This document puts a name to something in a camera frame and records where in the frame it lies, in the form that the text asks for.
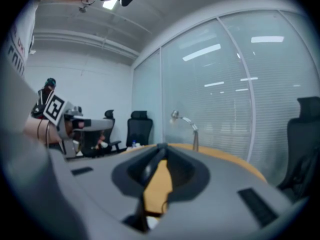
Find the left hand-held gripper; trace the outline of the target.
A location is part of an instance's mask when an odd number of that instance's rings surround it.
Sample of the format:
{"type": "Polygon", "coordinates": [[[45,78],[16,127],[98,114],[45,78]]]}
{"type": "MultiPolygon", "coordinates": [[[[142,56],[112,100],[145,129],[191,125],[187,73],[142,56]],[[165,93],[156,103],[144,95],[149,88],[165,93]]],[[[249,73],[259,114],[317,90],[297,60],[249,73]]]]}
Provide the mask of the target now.
{"type": "Polygon", "coordinates": [[[82,109],[54,91],[47,100],[43,115],[55,126],[61,140],[71,138],[75,132],[97,132],[113,128],[111,119],[82,118],[82,109]]]}

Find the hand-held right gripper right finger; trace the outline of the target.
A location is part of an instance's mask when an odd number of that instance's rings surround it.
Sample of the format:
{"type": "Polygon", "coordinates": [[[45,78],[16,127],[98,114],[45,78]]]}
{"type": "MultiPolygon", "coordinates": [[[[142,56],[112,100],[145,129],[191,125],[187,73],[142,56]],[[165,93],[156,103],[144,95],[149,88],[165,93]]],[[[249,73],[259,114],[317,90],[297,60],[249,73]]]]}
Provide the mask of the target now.
{"type": "Polygon", "coordinates": [[[277,188],[238,164],[172,144],[209,172],[205,188],[188,201],[169,201],[151,230],[164,240],[281,240],[307,204],[292,203],[277,188]]]}

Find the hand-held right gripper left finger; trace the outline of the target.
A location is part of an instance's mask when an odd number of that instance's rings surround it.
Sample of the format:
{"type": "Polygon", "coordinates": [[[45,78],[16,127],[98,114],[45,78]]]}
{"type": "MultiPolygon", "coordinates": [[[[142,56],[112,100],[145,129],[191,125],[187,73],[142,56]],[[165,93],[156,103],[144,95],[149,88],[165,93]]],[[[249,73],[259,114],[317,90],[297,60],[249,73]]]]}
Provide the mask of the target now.
{"type": "Polygon", "coordinates": [[[154,152],[144,147],[128,153],[66,162],[57,150],[50,150],[53,172],[63,197],[80,219],[84,232],[76,240],[165,240],[144,233],[123,222],[141,207],[144,189],[126,172],[113,175],[115,168],[154,152]]]}

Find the silver desk lamp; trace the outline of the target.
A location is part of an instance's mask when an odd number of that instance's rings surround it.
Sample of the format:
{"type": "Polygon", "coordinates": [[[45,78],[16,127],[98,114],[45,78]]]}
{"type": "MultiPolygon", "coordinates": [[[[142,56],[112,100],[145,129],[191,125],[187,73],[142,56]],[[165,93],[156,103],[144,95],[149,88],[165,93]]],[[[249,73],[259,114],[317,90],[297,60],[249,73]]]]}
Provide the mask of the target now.
{"type": "Polygon", "coordinates": [[[188,123],[193,130],[193,145],[192,150],[195,152],[199,151],[199,129],[198,127],[187,117],[180,116],[178,110],[173,110],[170,116],[170,123],[173,124],[177,120],[182,120],[188,123]]]}

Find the person's left forearm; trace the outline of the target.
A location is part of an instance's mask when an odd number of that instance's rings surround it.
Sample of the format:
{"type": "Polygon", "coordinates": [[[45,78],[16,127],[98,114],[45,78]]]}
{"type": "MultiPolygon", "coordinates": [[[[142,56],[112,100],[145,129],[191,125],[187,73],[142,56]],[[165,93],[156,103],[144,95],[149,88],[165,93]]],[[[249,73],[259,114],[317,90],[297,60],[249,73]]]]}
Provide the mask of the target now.
{"type": "Polygon", "coordinates": [[[56,126],[47,119],[37,119],[29,116],[23,132],[42,144],[55,144],[62,140],[56,126]]]}

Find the black mesh office chair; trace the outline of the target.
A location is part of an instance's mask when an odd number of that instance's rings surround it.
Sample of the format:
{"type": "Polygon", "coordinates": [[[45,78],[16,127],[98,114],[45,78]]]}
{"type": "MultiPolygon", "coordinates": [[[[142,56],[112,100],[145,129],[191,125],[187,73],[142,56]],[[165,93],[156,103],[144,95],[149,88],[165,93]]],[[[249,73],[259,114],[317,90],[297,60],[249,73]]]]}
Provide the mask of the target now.
{"type": "Polygon", "coordinates": [[[97,158],[112,154],[113,146],[119,151],[121,141],[111,142],[110,137],[115,125],[114,110],[107,110],[104,113],[104,119],[112,120],[110,129],[101,131],[85,131],[82,133],[81,152],[86,158],[97,158]]]}
{"type": "Polygon", "coordinates": [[[293,203],[311,194],[320,166],[320,97],[301,97],[297,101],[299,116],[287,123],[287,170],[277,186],[293,203]]]}
{"type": "Polygon", "coordinates": [[[141,146],[149,144],[149,137],[153,127],[153,120],[148,118],[146,110],[136,110],[127,120],[126,147],[131,147],[133,141],[141,146]]]}

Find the person's white printed shirt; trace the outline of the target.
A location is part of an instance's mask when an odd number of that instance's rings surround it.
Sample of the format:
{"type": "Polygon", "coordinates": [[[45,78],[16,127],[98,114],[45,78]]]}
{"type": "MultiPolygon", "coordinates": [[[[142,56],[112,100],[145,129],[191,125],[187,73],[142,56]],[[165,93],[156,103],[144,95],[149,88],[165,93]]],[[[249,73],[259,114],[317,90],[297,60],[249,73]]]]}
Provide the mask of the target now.
{"type": "Polygon", "coordinates": [[[39,3],[29,0],[12,23],[0,48],[0,66],[12,69],[23,77],[34,42],[33,32],[39,3]]]}

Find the ceiling light panel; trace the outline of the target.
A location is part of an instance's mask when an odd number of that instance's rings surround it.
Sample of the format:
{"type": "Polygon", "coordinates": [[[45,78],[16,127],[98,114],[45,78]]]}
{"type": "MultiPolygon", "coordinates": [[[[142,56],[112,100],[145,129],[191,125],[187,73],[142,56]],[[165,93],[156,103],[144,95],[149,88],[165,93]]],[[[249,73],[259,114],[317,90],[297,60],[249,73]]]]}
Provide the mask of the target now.
{"type": "Polygon", "coordinates": [[[118,0],[107,0],[103,2],[102,7],[108,10],[112,10],[117,2],[118,0]]]}

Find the round wooden pedestal table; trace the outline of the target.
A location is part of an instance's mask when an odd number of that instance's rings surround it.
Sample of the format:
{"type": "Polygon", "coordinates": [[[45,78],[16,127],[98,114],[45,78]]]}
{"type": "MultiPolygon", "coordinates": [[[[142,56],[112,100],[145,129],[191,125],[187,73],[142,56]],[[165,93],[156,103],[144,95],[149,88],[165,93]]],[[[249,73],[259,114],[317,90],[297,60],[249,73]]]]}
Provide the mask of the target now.
{"type": "MultiPolygon", "coordinates": [[[[198,148],[198,152],[210,157],[226,160],[231,163],[237,164],[249,171],[251,174],[258,177],[259,179],[261,179],[262,181],[267,182],[266,178],[258,169],[256,169],[253,165],[249,164],[248,162],[237,156],[221,151],[219,149],[210,148],[206,146],[200,146],[198,148]]],[[[172,178],[170,176],[169,170],[167,169],[167,162],[161,161],[155,172],[155,175],[153,176],[149,185],[143,193],[144,205],[147,216],[159,219],[162,215],[164,215],[167,212],[168,194],[173,190],[171,180],[172,178]]]]}

